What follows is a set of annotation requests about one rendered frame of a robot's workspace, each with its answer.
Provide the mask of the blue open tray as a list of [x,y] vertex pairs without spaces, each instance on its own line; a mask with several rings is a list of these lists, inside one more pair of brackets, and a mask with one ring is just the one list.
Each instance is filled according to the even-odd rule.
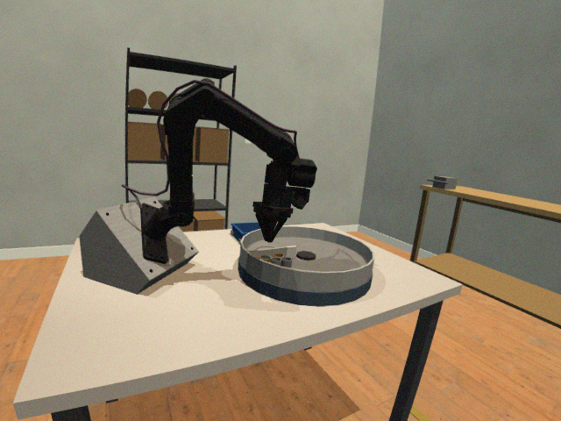
[[239,234],[239,233],[232,227],[233,236],[234,236],[234,238],[235,238],[237,241],[239,241],[239,239],[242,239],[243,236],[245,236],[248,232],[252,232],[252,231],[255,231],[255,230],[260,229],[259,222],[254,222],[254,223],[232,223],[231,225],[240,233],[240,234]]

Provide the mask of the grey round turntable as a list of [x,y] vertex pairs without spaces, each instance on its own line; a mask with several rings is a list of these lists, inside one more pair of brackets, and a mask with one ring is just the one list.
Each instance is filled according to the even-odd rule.
[[[272,258],[275,253],[290,257],[292,267],[256,257]],[[243,236],[238,273],[248,287],[263,296],[320,307],[364,296],[371,288],[373,263],[373,250],[353,237],[311,227],[282,226],[273,242],[264,241],[261,229]]]

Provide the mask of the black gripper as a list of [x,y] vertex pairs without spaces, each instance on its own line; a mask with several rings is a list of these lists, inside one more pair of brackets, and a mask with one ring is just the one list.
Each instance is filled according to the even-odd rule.
[[265,183],[263,203],[253,202],[253,211],[256,212],[255,216],[259,222],[264,240],[267,242],[273,242],[280,228],[293,214],[293,208],[280,207],[281,188],[286,188],[286,185],[276,186]]

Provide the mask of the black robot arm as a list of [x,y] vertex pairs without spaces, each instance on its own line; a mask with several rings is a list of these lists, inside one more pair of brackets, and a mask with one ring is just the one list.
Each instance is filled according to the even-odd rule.
[[297,186],[281,188],[280,207],[291,208],[292,204],[302,210],[309,202],[310,189],[299,187],[314,185],[317,167],[312,160],[297,158],[298,151],[290,135],[274,128],[217,89],[196,83],[171,99],[163,118],[168,144],[170,200],[160,208],[141,204],[142,249],[146,260],[166,264],[167,233],[171,228],[187,226],[193,221],[193,137],[201,115],[248,139],[273,159],[266,164],[265,183]]

